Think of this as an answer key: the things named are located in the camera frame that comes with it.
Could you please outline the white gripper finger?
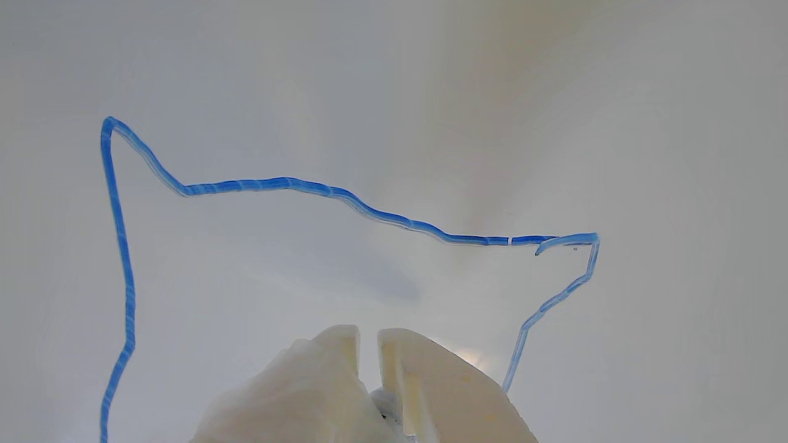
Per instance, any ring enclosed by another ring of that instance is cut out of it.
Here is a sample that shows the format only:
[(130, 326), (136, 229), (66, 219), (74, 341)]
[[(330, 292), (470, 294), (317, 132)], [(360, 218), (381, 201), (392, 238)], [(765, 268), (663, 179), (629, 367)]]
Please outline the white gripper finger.
[(208, 407), (194, 442), (392, 442), (394, 429), (358, 378), (356, 325), (298, 339)]
[(407, 442), (536, 441), (500, 385), (460, 356), (411, 330), (377, 340), (377, 407)]

